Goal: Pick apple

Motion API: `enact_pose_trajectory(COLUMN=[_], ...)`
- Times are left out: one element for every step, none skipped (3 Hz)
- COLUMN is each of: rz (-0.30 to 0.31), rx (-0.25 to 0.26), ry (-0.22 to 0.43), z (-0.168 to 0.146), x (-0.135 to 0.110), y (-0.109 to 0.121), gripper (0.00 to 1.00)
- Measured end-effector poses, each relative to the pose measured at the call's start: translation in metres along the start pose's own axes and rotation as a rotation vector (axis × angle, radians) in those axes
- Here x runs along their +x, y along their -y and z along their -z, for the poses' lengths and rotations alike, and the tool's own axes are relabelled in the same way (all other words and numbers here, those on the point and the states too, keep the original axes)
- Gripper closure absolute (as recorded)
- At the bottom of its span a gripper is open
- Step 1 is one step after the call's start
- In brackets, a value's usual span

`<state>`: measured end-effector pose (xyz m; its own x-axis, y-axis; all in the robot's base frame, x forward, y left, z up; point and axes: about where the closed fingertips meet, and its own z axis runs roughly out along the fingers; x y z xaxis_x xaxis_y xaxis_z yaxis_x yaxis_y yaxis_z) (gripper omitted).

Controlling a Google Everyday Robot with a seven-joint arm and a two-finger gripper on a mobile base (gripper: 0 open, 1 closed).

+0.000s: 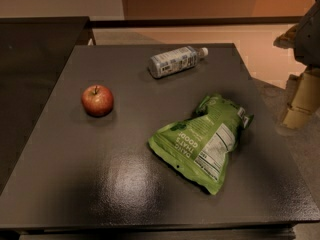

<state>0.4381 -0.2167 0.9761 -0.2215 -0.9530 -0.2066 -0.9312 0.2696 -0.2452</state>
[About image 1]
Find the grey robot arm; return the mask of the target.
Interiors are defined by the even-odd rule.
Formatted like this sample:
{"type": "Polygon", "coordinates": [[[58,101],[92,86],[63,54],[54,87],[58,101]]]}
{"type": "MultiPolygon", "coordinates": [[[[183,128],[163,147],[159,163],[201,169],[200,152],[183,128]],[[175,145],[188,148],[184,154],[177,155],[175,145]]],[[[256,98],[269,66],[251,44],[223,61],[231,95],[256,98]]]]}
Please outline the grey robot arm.
{"type": "Polygon", "coordinates": [[[320,108],[320,0],[273,45],[292,49],[295,60],[306,66],[299,76],[289,75],[286,105],[280,118],[283,127],[299,129],[320,108]]]}

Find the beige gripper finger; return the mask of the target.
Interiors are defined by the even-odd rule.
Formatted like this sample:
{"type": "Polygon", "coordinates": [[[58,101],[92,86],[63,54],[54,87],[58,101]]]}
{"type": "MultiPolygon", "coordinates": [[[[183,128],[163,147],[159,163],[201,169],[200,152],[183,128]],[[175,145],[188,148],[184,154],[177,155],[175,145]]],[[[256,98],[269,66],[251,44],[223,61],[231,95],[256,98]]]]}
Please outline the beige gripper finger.
{"type": "Polygon", "coordinates": [[[307,67],[299,76],[290,75],[281,124],[289,129],[302,128],[319,108],[320,69],[307,67]]]}

